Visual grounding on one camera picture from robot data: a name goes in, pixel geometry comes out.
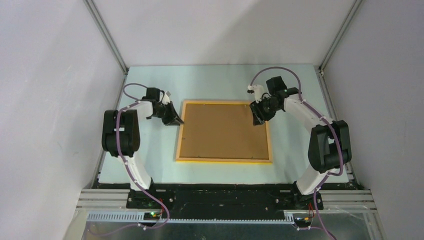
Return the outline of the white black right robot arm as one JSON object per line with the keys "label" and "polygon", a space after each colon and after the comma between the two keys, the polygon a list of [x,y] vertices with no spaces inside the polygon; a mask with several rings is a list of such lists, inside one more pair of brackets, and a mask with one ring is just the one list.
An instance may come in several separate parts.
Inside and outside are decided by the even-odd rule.
{"label": "white black right robot arm", "polygon": [[340,176],[343,166],[351,160],[349,127],[343,120],[334,121],[312,107],[296,88],[288,88],[282,77],[272,77],[262,85],[250,84],[247,92],[254,95],[249,107],[253,125],[263,125],[277,113],[291,114],[309,132],[307,158],[309,165],[295,182],[297,191],[291,194],[291,204],[304,209],[329,176]]}

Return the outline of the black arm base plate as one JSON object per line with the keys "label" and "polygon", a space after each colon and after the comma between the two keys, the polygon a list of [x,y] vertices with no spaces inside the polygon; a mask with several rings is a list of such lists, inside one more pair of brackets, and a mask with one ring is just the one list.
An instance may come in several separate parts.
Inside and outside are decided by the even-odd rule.
{"label": "black arm base plate", "polygon": [[320,193],[302,195],[295,184],[154,183],[147,193],[130,190],[128,209],[167,211],[172,220],[285,220],[285,211],[323,210]]}

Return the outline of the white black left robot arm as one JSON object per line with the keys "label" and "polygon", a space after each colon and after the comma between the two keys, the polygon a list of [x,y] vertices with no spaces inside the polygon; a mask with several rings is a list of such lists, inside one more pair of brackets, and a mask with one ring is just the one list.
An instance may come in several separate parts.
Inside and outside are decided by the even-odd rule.
{"label": "white black left robot arm", "polygon": [[119,110],[106,110],[103,116],[102,148],[112,157],[119,158],[130,179],[131,189],[142,191],[138,201],[145,208],[156,206],[158,194],[149,189],[152,177],[136,155],[141,145],[139,117],[146,120],[158,118],[165,126],[184,124],[170,96],[168,91],[147,87],[142,98],[136,98]]}

